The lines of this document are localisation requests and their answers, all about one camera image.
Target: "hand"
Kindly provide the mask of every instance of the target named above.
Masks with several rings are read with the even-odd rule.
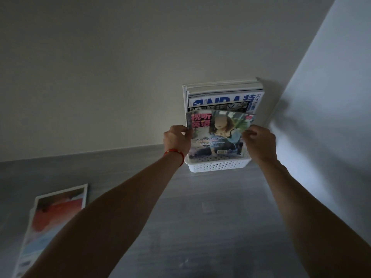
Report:
[[[251,125],[242,133],[250,157],[256,162],[276,162],[276,136],[267,128]]]
[[[185,155],[188,154],[191,148],[192,130],[185,126],[171,126],[170,130],[164,132],[164,149],[165,152],[175,148]]]

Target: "bracelet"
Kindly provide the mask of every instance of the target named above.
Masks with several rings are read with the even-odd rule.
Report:
[[[179,166],[179,167],[181,167],[181,166],[183,165],[183,163],[184,163],[184,154],[181,153],[178,149],[172,148],[172,149],[169,149],[168,151],[166,151],[166,152],[164,153],[164,156],[165,156],[166,154],[168,154],[169,152],[177,152],[177,153],[179,153],[179,154],[182,155],[183,161],[182,161],[182,163],[181,163],[180,166]]]

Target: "basket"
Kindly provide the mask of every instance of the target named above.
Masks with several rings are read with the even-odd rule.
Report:
[[[228,170],[246,167],[251,161],[246,145],[243,146],[240,157],[208,156],[203,158],[189,159],[188,155],[184,162],[193,173],[210,172],[214,170]]]

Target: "gray floor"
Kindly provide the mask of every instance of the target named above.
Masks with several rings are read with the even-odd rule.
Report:
[[[162,155],[162,146],[0,163],[0,277],[11,277],[35,196],[89,183],[88,201]],[[253,162],[170,181],[114,277],[307,277]]]

